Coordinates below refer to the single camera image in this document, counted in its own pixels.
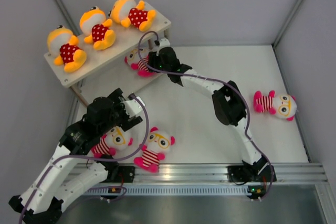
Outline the pink striped plush corner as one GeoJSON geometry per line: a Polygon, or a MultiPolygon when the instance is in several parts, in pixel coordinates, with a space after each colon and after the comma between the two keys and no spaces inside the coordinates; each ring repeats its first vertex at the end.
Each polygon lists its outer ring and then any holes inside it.
{"type": "Polygon", "coordinates": [[[139,77],[149,78],[155,75],[155,72],[151,72],[148,67],[143,63],[148,63],[149,60],[149,48],[140,47],[138,50],[134,48],[128,56],[124,58],[124,62],[135,70],[139,77]]]}

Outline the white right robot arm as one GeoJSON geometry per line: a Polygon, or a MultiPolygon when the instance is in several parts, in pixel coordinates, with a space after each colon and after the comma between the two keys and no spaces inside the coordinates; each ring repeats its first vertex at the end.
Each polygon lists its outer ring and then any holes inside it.
{"type": "Polygon", "coordinates": [[[148,68],[166,74],[184,88],[192,89],[212,100],[216,118],[234,130],[240,147],[242,164],[230,166],[231,182],[264,182],[276,180],[269,158],[258,148],[249,130],[250,109],[233,81],[224,82],[198,74],[191,66],[180,63],[172,47],[149,52],[148,68]]]}

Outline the yellow plush toy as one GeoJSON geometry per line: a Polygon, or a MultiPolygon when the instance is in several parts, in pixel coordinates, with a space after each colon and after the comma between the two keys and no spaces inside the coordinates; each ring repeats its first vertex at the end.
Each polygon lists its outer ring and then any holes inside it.
{"type": "Polygon", "coordinates": [[[156,10],[145,10],[145,1],[140,0],[117,0],[108,16],[117,24],[128,28],[131,25],[139,31],[148,31],[155,18],[156,10]]]}
{"type": "Polygon", "coordinates": [[[105,50],[111,47],[116,40],[116,34],[111,29],[112,23],[112,19],[107,18],[100,8],[91,7],[79,21],[84,43],[93,45],[94,50],[105,50]]]}

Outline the pink striped plush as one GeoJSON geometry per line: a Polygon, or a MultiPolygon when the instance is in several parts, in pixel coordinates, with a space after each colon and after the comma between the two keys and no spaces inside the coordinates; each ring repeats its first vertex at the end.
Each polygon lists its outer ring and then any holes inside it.
{"type": "Polygon", "coordinates": [[[292,121],[297,111],[296,99],[289,94],[276,94],[271,90],[268,95],[256,91],[253,97],[254,110],[258,113],[269,113],[280,119],[292,121]]]}
{"type": "Polygon", "coordinates": [[[90,150],[88,155],[95,158],[101,158],[102,155],[114,156],[116,152],[123,151],[132,143],[131,133],[116,126],[100,138],[99,143],[90,150]]]}
{"type": "Polygon", "coordinates": [[[160,161],[163,161],[171,147],[175,144],[175,137],[165,131],[152,127],[142,146],[142,154],[134,159],[134,164],[150,173],[159,171],[160,161]]]}

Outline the yellow plush red dotted shirt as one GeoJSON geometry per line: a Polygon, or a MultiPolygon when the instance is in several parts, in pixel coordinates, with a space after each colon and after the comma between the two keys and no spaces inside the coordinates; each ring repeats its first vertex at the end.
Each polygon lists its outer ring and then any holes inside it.
{"type": "Polygon", "coordinates": [[[78,46],[79,40],[73,32],[63,25],[51,31],[47,37],[47,46],[54,57],[56,66],[64,66],[64,72],[77,71],[87,60],[87,53],[78,46]]]}

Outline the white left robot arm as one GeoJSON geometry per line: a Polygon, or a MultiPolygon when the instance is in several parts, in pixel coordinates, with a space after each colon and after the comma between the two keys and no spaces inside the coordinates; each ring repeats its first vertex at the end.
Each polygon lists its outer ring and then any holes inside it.
{"type": "Polygon", "coordinates": [[[11,208],[20,214],[18,222],[56,223],[90,188],[105,180],[116,180],[121,158],[106,154],[94,158],[88,153],[115,126],[127,131],[142,122],[139,114],[145,111],[140,97],[131,94],[125,99],[121,89],[94,99],[82,119],[66,128],[33,184],[9,200],[11,208]]]}

